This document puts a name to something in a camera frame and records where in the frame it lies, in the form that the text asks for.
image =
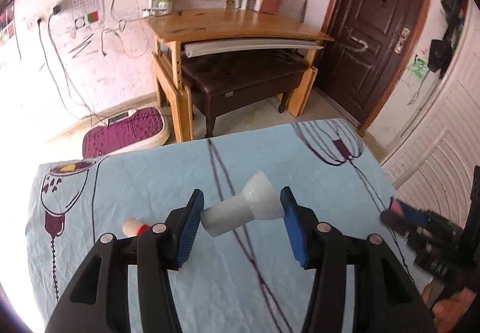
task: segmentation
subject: bench leg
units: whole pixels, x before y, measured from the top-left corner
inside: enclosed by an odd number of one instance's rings
[[[290,92],[284,92],[282,94],[282,102],[280,103],[280,105],[278,106],[278,112],[281,114],[285,111],[286,107],[287,107],[287,101],[289,99],[289,96],[290,96]]]
[[[213,129],[215,127],[215,117],[214,118],[206,118],[206,127],[207,133],[205,134],[205,138],[212,138],[213,137]]]

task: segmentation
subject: silver screw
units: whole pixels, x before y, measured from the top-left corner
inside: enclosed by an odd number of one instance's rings
[[[109,242],[113,241],[113,234],[111,233],[105,233],[102,234],[102,237],[100,237],[100,242],[102,244],[108,244]]]
[[[317,225],[317,230],[321,233],[328,233],[330,230],[332,230],[332,227],[327,222],[320,222]]]
[[[382,237],[380,237],[378,234],[372,234],[369,237],[369,240],[373,245],[380,245],[383,241]]]
[[[166,228],[167,228],[166,224],[155,224],[153,225],[152,230],[154,233],[159,234],[159,233],[163,233],[166,230]]]

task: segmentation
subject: door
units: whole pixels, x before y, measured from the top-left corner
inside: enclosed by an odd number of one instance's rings
[[[316,63],[316,85],[359,123],[400,63],[422,1],[338,0],[330,32],[336,41],[327,43]]]

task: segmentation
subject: table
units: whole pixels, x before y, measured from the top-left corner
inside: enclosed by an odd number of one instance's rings
[[[155,37],[153,71],[157,100],[160,105],[166,100],[171,106],[177,142],[194,139],[191,91],[182,81],[182,44],[229,38],[285,38],[314,41],[316,45],[335,40],[286,16],[248,10],[183,10],[172,15],[146,18],[145,22]],[[160,44],[170,48],[170,59],[162,53]],[[316,54],[316,49],[309,49],[305,57],[308,68],[300,85],[288,99],[286,110],[294,117],[303,113],[313,86],[317,70],[312,64]]]

